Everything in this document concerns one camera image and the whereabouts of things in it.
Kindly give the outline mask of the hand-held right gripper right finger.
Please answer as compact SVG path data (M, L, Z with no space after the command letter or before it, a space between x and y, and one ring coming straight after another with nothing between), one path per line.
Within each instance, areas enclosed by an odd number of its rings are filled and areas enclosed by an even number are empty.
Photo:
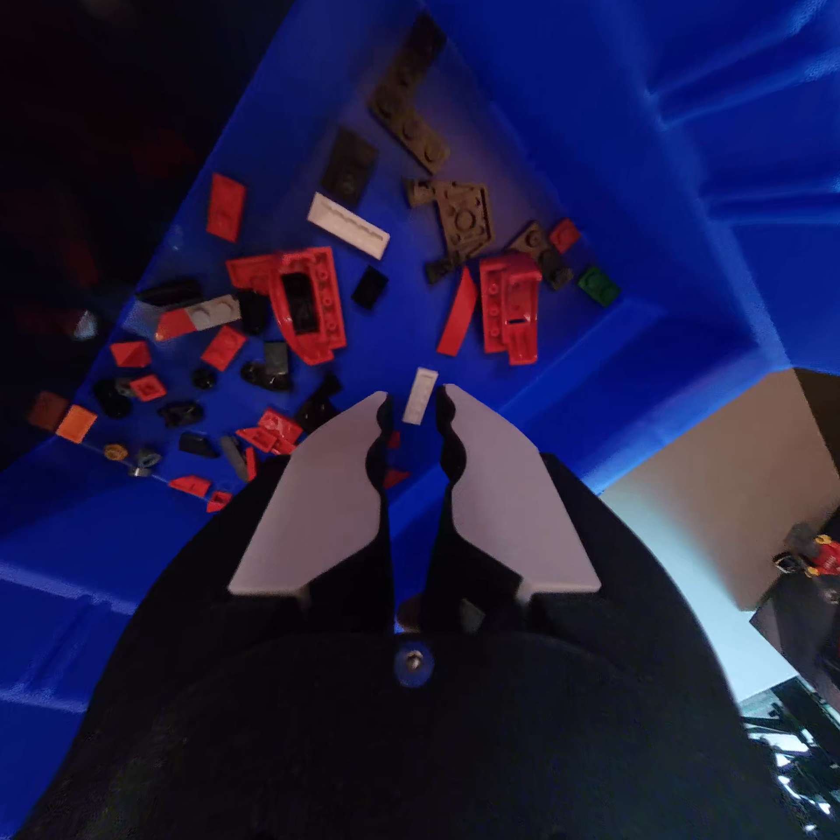
M438 391L438 419L464 465L450 480L455 533L497 562L519 603L594 594L601 580L537 446L457 385Z

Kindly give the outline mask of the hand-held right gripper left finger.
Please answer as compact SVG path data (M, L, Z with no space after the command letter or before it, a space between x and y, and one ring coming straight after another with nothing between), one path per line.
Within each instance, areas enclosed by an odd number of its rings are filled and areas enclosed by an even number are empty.
M297 447L228 583L231 595L299 595L366 550L390 556L383 484L392 430L392 399L373 392Z

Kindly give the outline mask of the small white lego plate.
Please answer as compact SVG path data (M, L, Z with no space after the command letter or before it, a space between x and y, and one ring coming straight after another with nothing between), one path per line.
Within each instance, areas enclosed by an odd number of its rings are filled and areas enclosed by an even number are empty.
M402 415L404 424L419 426L423 422L437 382L437 371L422 366L416 369L412 388Z

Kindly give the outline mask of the pile of lego pieces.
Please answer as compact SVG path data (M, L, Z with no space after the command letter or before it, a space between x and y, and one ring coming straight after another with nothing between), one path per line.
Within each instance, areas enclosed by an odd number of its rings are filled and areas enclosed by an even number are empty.
M71 401L42 391L27 421L219 511L207 467L230 446L238 482L256 451L289 455L373 380L406 387L435 351L454 369L522 378L547 351L541 303L576 287L585 314L622 299L580 231L536 220L495 242L502 194L452 178L450 143L417 111L447 39L423 11L404 38L362 2L302 2L278 33L182 208L181 257L163 257L110 342L108 375Z

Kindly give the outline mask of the large blue parts bin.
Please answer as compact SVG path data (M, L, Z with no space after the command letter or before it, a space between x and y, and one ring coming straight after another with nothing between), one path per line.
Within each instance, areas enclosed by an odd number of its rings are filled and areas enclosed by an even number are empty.
M181 257L176 219L302 2L2 2L2 751L62 750L118 637L219 511L41 434L27 405L108 375L135 291ZM596 492L788 378L838 373L838 2L362 2L446 52L416 109L452 178L502 194L495 242L570 219L622 290L559 300L521 378L421 356L392 395L397 600L427 567L444 478L418 367L555 453ZM695 434L692 428L699 425Z

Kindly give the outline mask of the lego set box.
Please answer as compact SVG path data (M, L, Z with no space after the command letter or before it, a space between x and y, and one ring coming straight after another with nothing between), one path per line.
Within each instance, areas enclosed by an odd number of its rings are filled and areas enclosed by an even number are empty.
M750 623L835 710L839 703L839 514L798 523L772 558L778 572Z

